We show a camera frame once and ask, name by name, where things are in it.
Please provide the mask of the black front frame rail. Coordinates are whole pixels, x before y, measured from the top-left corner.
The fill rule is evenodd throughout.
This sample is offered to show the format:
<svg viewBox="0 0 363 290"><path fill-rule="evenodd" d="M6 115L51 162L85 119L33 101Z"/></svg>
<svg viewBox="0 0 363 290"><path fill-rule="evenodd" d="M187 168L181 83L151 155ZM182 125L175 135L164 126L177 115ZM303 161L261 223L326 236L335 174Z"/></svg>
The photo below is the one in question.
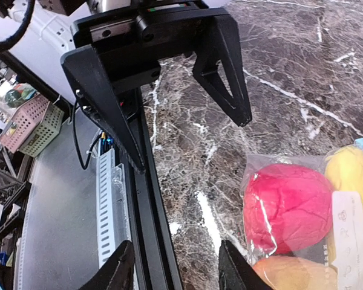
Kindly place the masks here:
<svg viewBox="0 0 363 290"><path fill-rule="evenodd" d="M155 168L140 89L131 90L122 106L143 158L139 173L120 154L124 165L131 240L136 263L137 289L182 289L169 225Z"/></svg>

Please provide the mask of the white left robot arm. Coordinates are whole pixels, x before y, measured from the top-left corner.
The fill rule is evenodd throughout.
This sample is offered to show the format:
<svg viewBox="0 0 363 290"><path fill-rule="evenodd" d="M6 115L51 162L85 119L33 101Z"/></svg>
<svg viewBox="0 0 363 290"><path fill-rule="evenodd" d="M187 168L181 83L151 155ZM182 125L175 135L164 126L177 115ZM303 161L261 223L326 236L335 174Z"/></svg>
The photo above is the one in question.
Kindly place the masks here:
<svg viewBox="0 0 363 290"><path fill-rule="evenodd" d="M252 119L235 19L203 1L88 1L91 15L68 27L82 1L0 1L19 23L0 41L13 48L27 30L62 53L61 66L84 114L111 135L139 172L145 160L128 123L124 96L158 79L160 61L195 54L194 79L238 126Z"/></svg>

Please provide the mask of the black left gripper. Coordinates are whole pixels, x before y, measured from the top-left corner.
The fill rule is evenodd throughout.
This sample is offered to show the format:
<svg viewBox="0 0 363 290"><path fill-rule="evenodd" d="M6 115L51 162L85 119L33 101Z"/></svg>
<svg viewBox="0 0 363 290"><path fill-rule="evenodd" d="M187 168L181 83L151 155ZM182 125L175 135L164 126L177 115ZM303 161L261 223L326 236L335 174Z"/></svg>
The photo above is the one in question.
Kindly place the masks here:
<svg viewBox="0 0 363 290"><path fill-rule="evenodd" d="M196 54L193 76L237 125L252 120L235 19L203 1L134 2L75 21L60 64L84 114L139 173L145 163L115 94L159 77L159 61Z"/></svg>

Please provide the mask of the pink perforated storage basket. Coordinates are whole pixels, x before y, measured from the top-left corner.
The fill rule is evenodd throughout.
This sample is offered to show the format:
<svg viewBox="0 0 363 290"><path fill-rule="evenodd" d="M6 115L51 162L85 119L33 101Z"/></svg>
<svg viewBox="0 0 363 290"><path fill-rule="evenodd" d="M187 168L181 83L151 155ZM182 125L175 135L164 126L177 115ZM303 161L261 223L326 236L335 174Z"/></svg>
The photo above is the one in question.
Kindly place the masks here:
<svg viewBox="0 0 363 290"><path fill-rule="evenodd" d="M0 143L15 153L45 116L50 101L38 94L18 107L0 136Z"/></svg>

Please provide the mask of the red toy strawberry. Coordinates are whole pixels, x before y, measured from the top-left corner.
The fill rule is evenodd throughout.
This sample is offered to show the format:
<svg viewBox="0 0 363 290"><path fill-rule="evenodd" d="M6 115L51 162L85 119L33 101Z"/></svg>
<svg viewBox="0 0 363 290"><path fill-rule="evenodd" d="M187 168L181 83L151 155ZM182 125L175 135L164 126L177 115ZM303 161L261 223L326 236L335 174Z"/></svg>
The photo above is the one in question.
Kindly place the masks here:
<svg viewBox="0 0 363 290"><path fill-rule="evenodd" d="M271 164L251 174L244 191L247 243L264 254L299 251L332 228L330 181L296 164Z"/></svg>

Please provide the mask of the yellow toy corn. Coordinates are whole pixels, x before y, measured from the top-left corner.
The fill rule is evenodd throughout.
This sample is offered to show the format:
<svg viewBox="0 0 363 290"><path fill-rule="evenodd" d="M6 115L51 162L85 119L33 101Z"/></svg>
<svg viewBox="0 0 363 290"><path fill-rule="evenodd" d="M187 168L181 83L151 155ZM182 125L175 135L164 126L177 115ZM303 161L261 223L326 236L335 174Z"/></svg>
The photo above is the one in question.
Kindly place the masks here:
<svg viewBox="0 0 363 290"><path fill-rule="evenodd" d="M363 148L342 147L325 158L333 186L333 226L325 237L338 289L363 289Z"/></svg>

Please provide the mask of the green perforated storage basket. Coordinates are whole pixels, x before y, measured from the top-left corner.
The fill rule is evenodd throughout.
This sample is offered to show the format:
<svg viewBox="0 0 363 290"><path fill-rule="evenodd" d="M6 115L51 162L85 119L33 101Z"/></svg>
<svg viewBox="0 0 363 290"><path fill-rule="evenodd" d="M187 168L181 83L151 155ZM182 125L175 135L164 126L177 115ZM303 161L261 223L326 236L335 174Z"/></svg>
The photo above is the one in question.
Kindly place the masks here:
<svg viewBox="0 0 363 290"><path fill-rule="evenodd" d="M58 135L61 130L64 112L49 104L42 121L25 140L19 151L30 157L37 157Z"/></svg>

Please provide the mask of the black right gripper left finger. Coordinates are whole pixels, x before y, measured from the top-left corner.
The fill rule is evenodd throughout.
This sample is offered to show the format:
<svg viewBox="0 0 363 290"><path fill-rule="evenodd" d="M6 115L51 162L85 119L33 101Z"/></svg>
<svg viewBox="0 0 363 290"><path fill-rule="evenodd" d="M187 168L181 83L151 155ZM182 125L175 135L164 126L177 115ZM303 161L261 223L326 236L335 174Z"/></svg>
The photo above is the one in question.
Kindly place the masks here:
<svg viewBox="0 0 363 290"><path fill-rule="evenodd" d="M129 240L124 240L101 269L79 290L133 289L134 265L133 244Z"/></svg>

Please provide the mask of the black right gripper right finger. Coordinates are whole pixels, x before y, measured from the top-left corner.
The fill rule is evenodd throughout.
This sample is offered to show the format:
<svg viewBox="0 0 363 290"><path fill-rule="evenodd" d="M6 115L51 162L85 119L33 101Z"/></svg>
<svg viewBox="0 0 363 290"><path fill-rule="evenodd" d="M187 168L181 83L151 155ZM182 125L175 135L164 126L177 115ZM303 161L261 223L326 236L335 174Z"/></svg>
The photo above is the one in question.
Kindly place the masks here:
<svg viewBox="0 0 363 290"><path fill-rule="evenodd" d="M222 240L218 255L220 289L271 290L229 240Z"/></svg>

